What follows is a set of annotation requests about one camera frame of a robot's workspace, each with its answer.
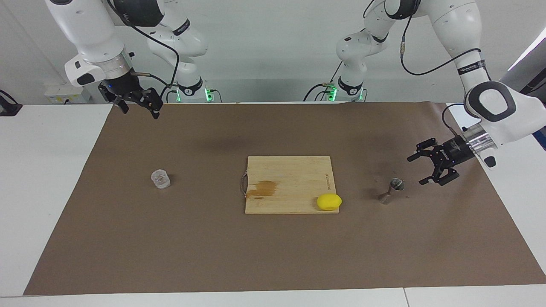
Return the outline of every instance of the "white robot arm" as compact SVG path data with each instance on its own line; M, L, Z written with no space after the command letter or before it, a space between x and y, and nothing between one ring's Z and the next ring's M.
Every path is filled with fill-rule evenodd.
M495 150L546 126L546 107L538 98L489 79L479 49L482 22L474 0L374 0L370 8L366 28L337 45L337 54L345 64L337 81L339 99L353 101L359 96L366 74L364 58L386 47L388 32L396 20L428 16L458 69L466 111L481 120L442 145L434 138L417 145L408 161L428 157L435 166L433 174L421 184L451 182L459 177L453 167L474 156L492 168L496 166ZM402 41L401 58L404 50Z
M159 116L159 110L163 105L161 97L153 88L144 90L140 87L139 74L134 71L124 44L115 33L114 22L107 10L110 5L126 25L152 27L161 24L171 30L156 32L154 35L156 39L171 46L180 54L180 63L177 65L176 55L161 45L149 43L153 46L152 51L173 67L178 67L176 78L179 87L203 89L196 90L191 99L206 97L201 100L212 100L212 95L205 89L204 81L201 82L201 86L196 86L200 77L196 77L197 70L189 59L191 56L204 54L207 42L199 32L189 28L189 20L180 12L178 1L45 0L45 2L61 30L78 49L78 55L65 65L68 79L74 86L102 81L99 89L105 100L113 102L124 113L128 111L125 101L131 101L148 109L155 119Z
M182 102L202 103L214 99L212 93L206 87L206 81L201 77L197 66L191 60L192 57L205 55L209 43L205 37L191 27L190 20L186 17L178 1L165 1L165 17L160 25L164 29L150 35L160 42L171 46L179 55L179 64L176 70L178 93ZM165 49L153 40L148 40L148 46L153 54L164 59L171 66L176 67L176 55Z

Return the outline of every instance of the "black cable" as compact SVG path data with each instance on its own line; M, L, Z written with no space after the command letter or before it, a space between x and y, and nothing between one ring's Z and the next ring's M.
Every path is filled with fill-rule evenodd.
M327 93L328 93L328 91L322 91L322 92L318 93L317 96L314 98L314 101L317 101L318 96L319 96L320 94L322 94L322 98L321 98L321 101L322 101L322 100L324 99L324 95L327 94Z
M161 94L159 95L159 97L161 98L161 100L163 100L163 95L165 94L165 91L169 88L169 86L166 86L163 88L163 91L161 91Z
M544 86L545 84L546 84L546 82L544 82L544 83L543 83L543 84L542 84L541 86L539 86L539 87L535 87L535 88L533 88L533 90L532 90L532 91L530 91L530 92L528 92L527 94L530 94L530 93L532 93L532 92L536 92L536 91L538 91L538 90L539 90L539 89L540 89L541 87L543 87L543 86Z
M176 71L178 70L178 64L179 64L179 61L180 61L180 55L178 53L178 51L176 51L174 48L172 48L171 46L169 45L166 45L166 44L163 44L162 42L160 42L159 40L151 37L150 35L144 33L141 29L138 29L137 27L135 27L134 25L130 24L117 10L116 8L114 7L114 5L112 4L112 1L111 0L106 0L108 2L108 6L110 6L110 8L114 11L114 13L116 13L117 16L120 17L121 21L128 27L131 27L133 30L137 31L138 33L144 35L146 38L148 39L151 39L153 40L154 42L158 43L159 45L167 48L167 49L170 49L172 52L174 52L176 54L176 64L175 64L175 67L174 67L174 72L173 72L173 77L171 78L171 82L170 82L170 86L167 86L167 87L171 87L173 86L174 84L174 80L176 79Z
M366 18L366 12L368 11L368 9L372 6L372 3L374 2L375 0L372 0L370 2L370 4L368 4L368 6L366 7L366 9L364 10L364 13L362 13L362 18Z
M0 90L0 93L4 94L6 97L11 99L13 102L15 102L15 104L18 104L17 101L10 94L8 94L8 93L6 93L5 91L2 91L2 90Z
M314 87L312 87L312 88L307 92L307 94L305 95L305 98L304 98L303 101L306 101L307 98L309 97L309 95L311 94L311 92L314 91L316 88L321 87L321 86L323 86L322 83L319 83L319 84L315 85Z
M343 64L343 61L341 61L340 64L337 66L336 71L334 72L334 74L332 75L332 78L330 79L330 83L334 82L334 78L336 77L337 72L340 70L342 64ZM324 95L325 95L326 93L328 93L328 92L327 92L327 91L324 91L324 92L323 92L322 97L321 97L321 101L324 99Z
M442 122L443 122L444 125L451 131L451 133L453 133L454 136L457 136L457 132L456 132L453 128L451 128L450 125L448 125L448 124L446 123L446 112L447 112L447 110L448 110L449 108L451 108L451 107L454 106L454 105L465 105L465 104L464 104L464 103L454 103L454 104L448 105L448 106L444 109L444 111L442 112Z
M542 71L538 73L538 75L536 75L529 83L527 83L527 85L525 85L519 92L527 95L530 91L536 89L537 86L544 80L546 80L546 68L542 69Z
M220 96L220 102L221 102L221 103L224 103L224 101L222 100L222 94L220 93L220 91L219 91L219 90L215 90L215 92L217 92L217 93L218 93L218 96Z
M418 1L415 1L415 7L414 7L414 10L415 11L417 9L417 5L418 5ZM480 48L472 48L470 50L467 50L459 55L457 55L456 57L452 58L451 60L447 61L446 63L436 67L436 68L433 68L427 72L424 72L424 73L414 73L414 72L411 72L409 69L407 69L406 65L404 64L404 53L406 52L406 33L408 31L408 28L410 26L410 23L412 21L412 18L413 18L413 14L409 16L409 19L408 19L408 23L406 24L406 28L404 29L404 33L402 34L402 42L400 43L400 63L402 64L402 67L404 68L404 70L410 74L410 75L414 75L414 76L422 76L422 75L427 75L427 74L430 74L444 66L446 66L447 64L450 64L451 62L457 60L458 58L460 58L461 56L463 55L466 55L466 54L469 54L470 52L473 52L473 51L478 51L478 52L482 52L482 50Z
M167 93L167 103L169 103L169 94L171 94L171 93L176 93L176 94L178 94L177 91L169 91L169 92Z
M485 73L487 74L487 78L489 79L489 81L491 81L491 76L489 75L489 71L487 70L487 67L483 67L483 69L485 69Z
M164 86L169 86L169 84L167 84L167 82L163 81L163 79L161 79L160 77L158 77L156 75L153 75L153 74L150 74L150 73L147 73L147 74L149 75L149 77L154 78L157 81L161 82Z

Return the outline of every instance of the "yellow lemon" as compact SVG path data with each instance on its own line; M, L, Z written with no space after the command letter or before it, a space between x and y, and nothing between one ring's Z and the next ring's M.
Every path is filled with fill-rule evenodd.
M333 193L323 194L317 199L318 207L324 211L336 210L340 207L341 202L341 197Z

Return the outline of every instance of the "table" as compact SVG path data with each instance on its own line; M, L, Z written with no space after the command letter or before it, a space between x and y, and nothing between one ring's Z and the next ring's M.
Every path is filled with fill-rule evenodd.
M0 193L3 195L0 204L0 244L3 246L0 251L0 296L17 297L22 294L110 108L109 105L25 106L18 116L0 120L0 158L8 161L3 163L4 171L0 175ZM459 124L468 125L466 116L457 112L454 115ZM546 167L540 160L546 157L546 152L532 137L505 147L497 157L499 167L486 172L544 270L546 226L542 221L546 217L546 206L543 205L546 190L534 183L546 182ZM301 305L301 302L316 299L326 306L347 299L345 305L348 306L378 306L378 302L384 306L405 306L407 298L412 307L432 306L438 302L453 306L542 306L546 302L545 290L546 286L537 285L247 292L225 294L225 298L221 293L181 293L1 300L7 306L44 305L46 302L56 305L74 305L74 302L79 305L85 302L119 304L131 300L135 301L134 305L144 305L143 297L146 297L160 304L168 304L176 298L177 303L217 305L217 300L222 297L225 305L229 305L230 300L239 305L287 305L283 304L287 299L291 299L294 305L298 305L297 302Z

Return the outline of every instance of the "wooden cutting board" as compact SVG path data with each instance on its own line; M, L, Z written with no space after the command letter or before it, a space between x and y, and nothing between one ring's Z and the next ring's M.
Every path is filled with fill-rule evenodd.
M336 193L329 156L248 157L246 214L337 214L317 198Z

